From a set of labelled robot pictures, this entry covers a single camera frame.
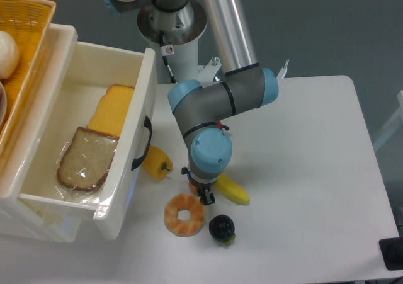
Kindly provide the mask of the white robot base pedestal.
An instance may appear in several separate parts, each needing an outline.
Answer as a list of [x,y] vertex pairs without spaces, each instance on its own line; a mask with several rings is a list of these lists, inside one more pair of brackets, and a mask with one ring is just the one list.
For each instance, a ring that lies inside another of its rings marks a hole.
[[175,12],[165,12],[150,5],[137,16],[139,31],[156,53],[157,82],[170,84],[190,79],[202,83],[223,78],[218,57],[199,63],[199,39],[207,27],[203,6],[196,0]]

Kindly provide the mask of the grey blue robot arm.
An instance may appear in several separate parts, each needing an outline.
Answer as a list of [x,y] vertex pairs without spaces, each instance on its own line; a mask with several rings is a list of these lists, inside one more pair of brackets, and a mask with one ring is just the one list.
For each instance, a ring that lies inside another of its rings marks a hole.
[[[228,165],[232,142],[219,128],[228,117],[278,97],[278,81],[256,58],[240,0],[105,0],[114,12],[137,10],[141,34],[161,53],[173,88],[167,98],[188,150],[183,168],[203,205],[213,204],[212,185]],[[224,79],[204,87],[179,52],[213,30]]]

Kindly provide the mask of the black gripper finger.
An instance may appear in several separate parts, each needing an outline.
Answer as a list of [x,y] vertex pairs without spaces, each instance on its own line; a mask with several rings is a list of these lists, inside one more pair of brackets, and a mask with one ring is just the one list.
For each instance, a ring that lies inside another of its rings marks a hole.
[[198,196],[202,205],[211,205],[215,203],[215,197],[210,188],[199,189]]

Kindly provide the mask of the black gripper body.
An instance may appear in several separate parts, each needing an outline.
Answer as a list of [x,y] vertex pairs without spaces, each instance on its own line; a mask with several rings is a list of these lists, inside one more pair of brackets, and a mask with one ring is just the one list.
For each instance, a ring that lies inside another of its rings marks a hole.
[[216,182],[216,179],[202,179],[193,173],[189,166],[181,168],[181,174],[188,177],[188,181],[196,187],[198,192],[205,192],[211,190],[211,186]]

